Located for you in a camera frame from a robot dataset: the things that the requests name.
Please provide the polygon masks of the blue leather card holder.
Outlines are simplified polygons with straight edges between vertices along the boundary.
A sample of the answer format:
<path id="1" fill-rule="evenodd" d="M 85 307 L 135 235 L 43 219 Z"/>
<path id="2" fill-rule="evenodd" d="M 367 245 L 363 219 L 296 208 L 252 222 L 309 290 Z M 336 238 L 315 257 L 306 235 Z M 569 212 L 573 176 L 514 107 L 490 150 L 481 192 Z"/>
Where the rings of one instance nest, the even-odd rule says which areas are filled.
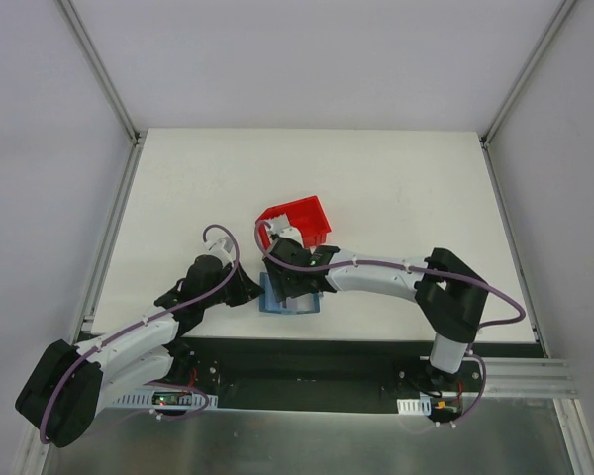
<path id="1" fill-rule="evenodd" d="M 311 315 L 321 312 L 321 298 L 319 294 L 307 294 L 278 301 L 266 272 L 259 274 L 259 285 L 264 291 L 258 299 L 258 308 L 262 313 L 275 315 Z"/>

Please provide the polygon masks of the red plastic bin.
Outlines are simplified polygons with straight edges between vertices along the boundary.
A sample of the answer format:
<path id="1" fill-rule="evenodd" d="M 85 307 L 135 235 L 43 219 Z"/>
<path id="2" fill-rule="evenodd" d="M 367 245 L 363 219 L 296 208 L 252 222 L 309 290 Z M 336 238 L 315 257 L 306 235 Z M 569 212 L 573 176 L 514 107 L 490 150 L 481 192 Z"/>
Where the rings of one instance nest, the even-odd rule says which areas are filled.
<path id="1" fill-rule="evenodd" d="M 294 200 L 291 202 L 271 206 L 264 210 L 257 218 L 265 221 L 279 215 L 286 214 L 289 222 L 299 229 L 302 235 L 303 247 L 317 247 L 325 244 L 328 233 L 332 230 L 319 198 L 316 195 Z M 262 227 L 257 231 L 264 249 L 269 249 L 273 237 Z"/>

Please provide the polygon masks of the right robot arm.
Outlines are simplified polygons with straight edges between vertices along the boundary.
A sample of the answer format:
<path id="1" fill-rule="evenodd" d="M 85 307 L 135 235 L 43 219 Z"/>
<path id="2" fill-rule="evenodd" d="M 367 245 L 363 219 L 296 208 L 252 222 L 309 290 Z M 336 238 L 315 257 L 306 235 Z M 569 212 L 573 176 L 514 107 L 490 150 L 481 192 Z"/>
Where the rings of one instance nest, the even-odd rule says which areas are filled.
<path id="1" fill-rule="evenodd" d="M 278 301 L 356 291 L 417 304 L 435 332 L 426 365 L 428 383 L 444 391 L 459 381 L 489 291 L 450 250 L 435 248 L 425 258 L 384 258 L 330 245 L 309 249 L 292 238 L 278 237 L 263 263 Z"/>

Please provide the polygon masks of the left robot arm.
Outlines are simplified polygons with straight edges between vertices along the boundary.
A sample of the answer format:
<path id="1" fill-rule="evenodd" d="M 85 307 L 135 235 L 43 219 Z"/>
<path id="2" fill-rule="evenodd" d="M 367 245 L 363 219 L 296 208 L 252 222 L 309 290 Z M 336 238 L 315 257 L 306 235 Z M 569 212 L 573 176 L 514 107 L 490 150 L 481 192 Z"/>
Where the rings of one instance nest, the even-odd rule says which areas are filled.
<path id="1" fill-rule="evenodd" d="M 155 299 L 138 321 L 79 344 L 50 344 L 16 399 L 15 409 L 39 431 L 43 444 L 78 440 L 105 407 L 136 387 L 189 388 L 197 375 L 185 334 L 207 309 L 237 307 L 262 288 L 238 264 L 203 254 L 186 275 Z"/>

